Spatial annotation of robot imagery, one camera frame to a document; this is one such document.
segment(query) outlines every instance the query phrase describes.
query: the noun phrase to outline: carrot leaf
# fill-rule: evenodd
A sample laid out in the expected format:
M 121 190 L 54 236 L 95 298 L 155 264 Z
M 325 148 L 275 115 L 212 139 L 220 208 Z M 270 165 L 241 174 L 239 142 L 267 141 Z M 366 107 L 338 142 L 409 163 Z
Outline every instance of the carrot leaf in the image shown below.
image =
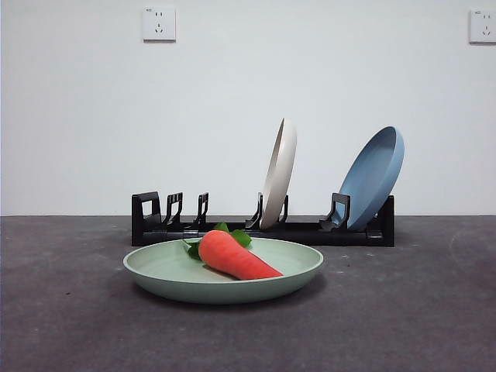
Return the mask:
M 229 229 L 225 222 L 219 222 L 217 225 L 214 226 L 214 230 L 222 230 L 225 231 L 226 233 L 229 233 Z
M 200 254 L 198 253 L 198 247 L 200 246 L 200 242 L 187 242 L 183 239 L 183 242 L 189 245 L 188 254 L 189 257 L 194 258 L 195 260 L 202 260 Z
M 241 244 L 241 246 L 247 247 L 251 242 L 250 236 L 242 230 L 234 230 L 231 232 L 231 236 L 236 239 L 236 241 Z

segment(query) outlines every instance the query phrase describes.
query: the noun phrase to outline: orange carrot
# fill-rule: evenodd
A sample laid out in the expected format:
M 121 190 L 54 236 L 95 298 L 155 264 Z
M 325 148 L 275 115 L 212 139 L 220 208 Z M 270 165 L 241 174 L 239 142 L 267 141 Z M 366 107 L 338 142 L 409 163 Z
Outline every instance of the orange carrot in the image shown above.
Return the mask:
M 210 267 L 231 274 L 238 279 L 261 279 L 282 275 L 222 230 L 207 232 L 201 238 L 198 253 L 201 260 Z

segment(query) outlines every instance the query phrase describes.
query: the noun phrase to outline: wall socket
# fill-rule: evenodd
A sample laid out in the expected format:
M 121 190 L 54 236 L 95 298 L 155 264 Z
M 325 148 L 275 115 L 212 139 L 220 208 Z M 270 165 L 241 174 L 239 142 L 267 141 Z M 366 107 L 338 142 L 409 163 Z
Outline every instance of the wall socket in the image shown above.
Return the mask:
M 145 8 L 143 40 L 176 41 L 176 9 L 171 6 Z
M 470 12 L 470 44 L 496 43 L 496 12 Z

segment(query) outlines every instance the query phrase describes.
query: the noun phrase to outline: black dish rack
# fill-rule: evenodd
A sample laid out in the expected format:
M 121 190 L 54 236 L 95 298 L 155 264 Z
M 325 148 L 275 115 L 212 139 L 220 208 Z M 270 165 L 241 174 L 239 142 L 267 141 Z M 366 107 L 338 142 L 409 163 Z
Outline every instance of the black dish rack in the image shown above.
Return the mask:
M 209 216 L 208 193 L 198 196 L 198 214 L 192 221 L 181 221 L 183 193 L 167 196 L 167 214 L 162 218 L 158 192 L 147 192 L 132 196 L 132 245 L 147 246 L 176 239 L 199 238 L 212 230 L 219 218 Z M 150 215 L 143 215 L 143 203 L 151 202 Z M 229 229 L 244 229 L 252 237 L 287 240 L 309 246 L 394 246 L 394 197 L 390 195 L 379 212 L 360 231 L 347 229 L 350 217 L 349 195 L 332 194 L 331 211 L 327 216 L 290 216 L 288 218 L 288 196 L 284 200 L 283 215 L 269 229 L 260 229 L 263 195 L 258 194 L 257 212 L 251 219 L 226 221 Z M 177 203 L 177 211 L 172 215 L 172 207 Z M 343 218 L 332 222 L 336 213 L 336 203 L 344 205 Z

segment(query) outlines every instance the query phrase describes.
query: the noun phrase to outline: green plate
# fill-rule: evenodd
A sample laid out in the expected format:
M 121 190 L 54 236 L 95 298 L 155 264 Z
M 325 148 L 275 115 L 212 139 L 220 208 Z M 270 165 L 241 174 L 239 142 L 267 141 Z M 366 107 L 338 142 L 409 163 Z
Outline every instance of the green plate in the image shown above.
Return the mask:
M 296 291 L 317 274 L 323 262 L 322 254 L 309 246 L 252 238 L 248 249 L 283 276 L 238 281 L 190 258 L 187 248 L 182 240 L 145 246 L 124 257 L 124 266 L 139 286 L 161 297 L 200 304 L 239 304 Z

